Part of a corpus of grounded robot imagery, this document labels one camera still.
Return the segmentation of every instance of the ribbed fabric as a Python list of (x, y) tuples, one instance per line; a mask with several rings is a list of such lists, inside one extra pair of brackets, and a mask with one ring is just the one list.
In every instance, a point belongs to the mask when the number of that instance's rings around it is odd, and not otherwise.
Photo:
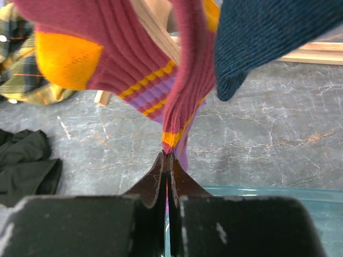
[[(151, 19), (143, 0), (14, 2), (24, 17), (37, 23), (45, 47), (38, 59), (48, 79), (77, 89), (110, 91), (151, 120), (163, 122), (163, 149), (175, 152), (187, 169), (188, 132), (215, 82), (213, 47), (219, 9), (212, 0), (173, 1), (181, 61), (179, 47), (157, 19)], [(54, 46), (51, 36), (63, 37), (65, 43), (57, 40), (58, 47)], [(79, 44), (92, 45), (75, 56), (72, 52)], [(51, 51), (64, 54), (51, 59)], [(87, 64), (86, 82), (79, 83), (80, 78), (71, 83), (71, 71), (79, 71), (80, 62)], [(57, 73), (53, 69), (58, 65), (62, 68)]]
[(224, 0), (215, 43), (218, 98), (228, 101), (249, 71), (343, 21), (343, 0)]

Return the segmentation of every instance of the teal plastic bin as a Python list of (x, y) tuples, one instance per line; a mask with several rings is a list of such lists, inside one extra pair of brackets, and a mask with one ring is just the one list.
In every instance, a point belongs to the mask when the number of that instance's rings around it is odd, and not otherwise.
[[(205, 186), (216, 196), (291, 196), (310, 213), (327, 257), (343, 257), (343, 191), (273, 187)], [(166, 257), (170, 257), (169, 219), (166, 220)]]

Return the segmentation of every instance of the black cloth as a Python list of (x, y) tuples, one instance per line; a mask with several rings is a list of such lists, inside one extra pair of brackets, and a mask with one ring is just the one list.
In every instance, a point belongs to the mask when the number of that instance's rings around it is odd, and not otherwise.
[(26, 195), (55, 194), (62, 161), (48, 160), (50, 155), (44, 132), (0, 129), (0, 203), (13, 207)]

